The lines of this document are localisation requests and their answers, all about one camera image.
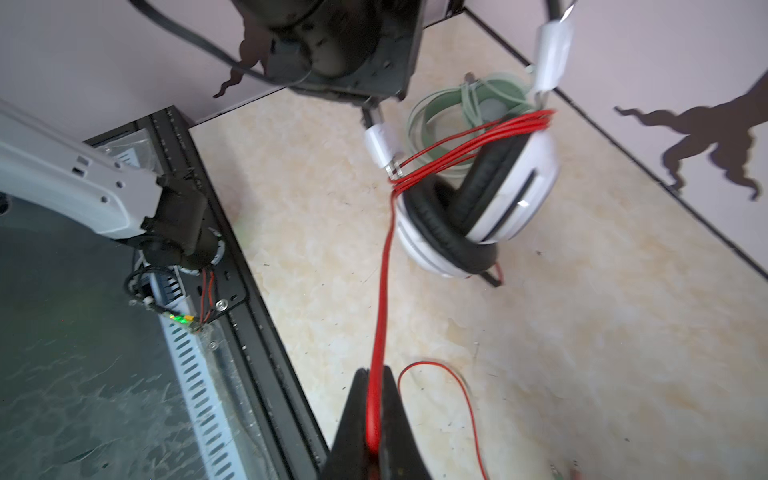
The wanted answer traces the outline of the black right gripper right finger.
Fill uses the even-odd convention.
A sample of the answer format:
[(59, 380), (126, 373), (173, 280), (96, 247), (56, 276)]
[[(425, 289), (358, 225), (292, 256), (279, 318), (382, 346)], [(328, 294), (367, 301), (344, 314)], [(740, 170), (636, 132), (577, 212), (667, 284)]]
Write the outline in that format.
[(418, 450), (389, 366), (384, 367), (382, 382), (379, 478), (384, 480), (431, 478)]

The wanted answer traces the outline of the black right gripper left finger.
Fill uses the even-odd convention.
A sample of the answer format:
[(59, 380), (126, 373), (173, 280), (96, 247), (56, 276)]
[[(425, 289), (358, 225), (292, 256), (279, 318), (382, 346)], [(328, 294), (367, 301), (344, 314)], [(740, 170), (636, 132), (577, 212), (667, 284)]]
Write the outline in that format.
[(358, 369), (338, 424), (333, 445), (320, 472), (322, 480), (368, 478), (369, 458), (365, 441), (368, 371)]

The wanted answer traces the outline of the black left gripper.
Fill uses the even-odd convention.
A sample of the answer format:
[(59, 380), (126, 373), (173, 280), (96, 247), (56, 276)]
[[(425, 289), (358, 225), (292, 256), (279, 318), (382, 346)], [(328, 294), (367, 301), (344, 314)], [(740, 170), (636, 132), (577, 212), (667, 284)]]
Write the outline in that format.
[(423, 34), (421, 1), (237, 1), (242, 49), (267, 79), (358, 106), (406, 97)]

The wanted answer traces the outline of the mint green over-ear headphones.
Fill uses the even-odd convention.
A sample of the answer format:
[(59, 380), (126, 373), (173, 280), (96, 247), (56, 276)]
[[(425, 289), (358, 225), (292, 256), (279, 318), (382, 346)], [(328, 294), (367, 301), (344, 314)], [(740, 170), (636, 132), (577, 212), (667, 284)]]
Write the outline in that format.
[(482, 125), (510, 114), (534, 110), (529, 87), (513, 75), (494, 73), (475, 77), (468, 73), (457, 87), (435, 91), (411, 110), (406, 140), (411, 154), (431, 151), (416, 158), (416, 168), (437, 160), (449, 150), (483, 133)]

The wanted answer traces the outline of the white black over-ear headphones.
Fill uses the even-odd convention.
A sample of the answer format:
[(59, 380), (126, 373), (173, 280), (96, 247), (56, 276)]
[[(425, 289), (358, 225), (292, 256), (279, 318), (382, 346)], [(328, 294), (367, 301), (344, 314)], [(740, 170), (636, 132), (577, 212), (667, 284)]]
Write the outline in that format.
[(534, 79), (528, 99), (534, 110), (510, 114), (480, 128), (483, 133), (422, 167), (395, 150), (384, 124), (366, 131), (366, 145), (393, 187), (391, 218), (382, 252), (386, 277), (393, 240), (423, 269), (448, 278), (478, 276), (503, 284), (499, 243), (512, 239), (551, 192), (560, 165), (548, 131), (553, 110), (546, 101), (561, 80), (573, 38), (573, 8), (546, 4), (538, 29)]

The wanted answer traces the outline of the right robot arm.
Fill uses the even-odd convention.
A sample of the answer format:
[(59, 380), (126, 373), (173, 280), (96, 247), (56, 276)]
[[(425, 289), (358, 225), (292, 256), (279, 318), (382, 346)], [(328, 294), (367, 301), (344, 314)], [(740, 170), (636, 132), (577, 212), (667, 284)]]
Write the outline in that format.
[[(192, 333), (234, 327), (232, 274), (245, 266), (212, 184), (176, 108), (145, 120), (162, 172), (109, 156), (10, 103), (1, 106), (1, 190), (137, 249), (143, 266), (124, 287), (134, 303)], [(323, 479), (426, 479), (399, 392), (383, 362), (354, 374)]]

